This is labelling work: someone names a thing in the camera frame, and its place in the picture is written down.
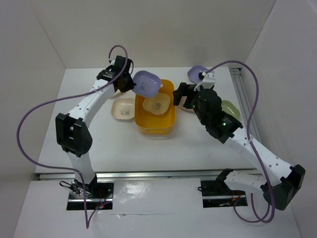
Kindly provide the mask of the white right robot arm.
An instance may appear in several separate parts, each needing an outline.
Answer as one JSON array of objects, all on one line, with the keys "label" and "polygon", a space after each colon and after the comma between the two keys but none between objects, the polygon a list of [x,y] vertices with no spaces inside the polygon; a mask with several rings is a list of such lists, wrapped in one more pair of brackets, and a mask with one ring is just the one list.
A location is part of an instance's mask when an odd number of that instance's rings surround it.
[{"label": "white right robot arm", "polygon": [[173,91],[173,104],[193,109],[208,134],[247,159],[261,175],[249,175],[234,169],[223,170],[216,178],[216,189],[221,194],[231,190],[262,193],[265,201],[283,211],[302,186],[305,169],[291,165],[274,155],[247,130],[239,120],[222,110],[221,98],[212,89],[196,88],[182,82]]}]

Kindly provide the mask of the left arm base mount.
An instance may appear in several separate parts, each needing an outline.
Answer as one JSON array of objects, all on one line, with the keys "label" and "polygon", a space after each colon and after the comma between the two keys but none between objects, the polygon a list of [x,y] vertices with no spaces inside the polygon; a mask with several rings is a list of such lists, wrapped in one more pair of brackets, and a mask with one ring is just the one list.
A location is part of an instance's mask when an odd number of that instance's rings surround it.
[{"label": "left arm base mount", "polygon": [[[75,182],[60,181],[59,185],[69,189],[67,211],[84,210],[83,190]],[[87,210],[112,210],[113,208],[113,182],[98,183],[97,190],[86,192]]]}]

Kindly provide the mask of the yellow panda plate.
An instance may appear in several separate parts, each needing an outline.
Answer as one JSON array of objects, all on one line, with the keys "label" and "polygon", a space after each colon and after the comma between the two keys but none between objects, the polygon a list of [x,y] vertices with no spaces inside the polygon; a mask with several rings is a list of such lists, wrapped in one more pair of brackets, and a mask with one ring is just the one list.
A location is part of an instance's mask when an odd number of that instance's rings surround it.
[{"label": "yellow panda plate", "polygon": [[143,101],[143,108],[154,115],[163,115],[167,112],[171,99],[167,94],[157,93],[154,97]]}]

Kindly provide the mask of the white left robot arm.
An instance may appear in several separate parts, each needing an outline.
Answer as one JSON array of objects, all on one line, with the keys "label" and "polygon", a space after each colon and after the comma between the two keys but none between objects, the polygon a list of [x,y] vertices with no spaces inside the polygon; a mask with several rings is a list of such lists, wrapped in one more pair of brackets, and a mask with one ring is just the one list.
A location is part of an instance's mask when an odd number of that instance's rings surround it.
[{"label": "white left robot arm", "polygon": [[89,132],[90,123],[116,91],[124,93],[136,86],[129,72],[133,66],[131,59],[117,56],[97,75],[90,94],[83,97],[68,113],[59,113],[55,118],[57,143],[68,155],[72,168],[80,172],[75,173],[74,182],[87,198],[94,197],[100,189],[89,156],[93,143]]}]

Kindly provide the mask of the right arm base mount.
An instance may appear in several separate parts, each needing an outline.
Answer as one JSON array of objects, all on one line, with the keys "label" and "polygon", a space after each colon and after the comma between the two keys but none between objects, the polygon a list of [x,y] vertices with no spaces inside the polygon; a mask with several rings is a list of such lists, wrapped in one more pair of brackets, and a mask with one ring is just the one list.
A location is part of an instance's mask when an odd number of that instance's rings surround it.
[{"label": "right arm base mount", "polygon": [[202,195],[203,208],[248,206],[245,192],[220,188],[215,180],[202,180],[197,190]]}]

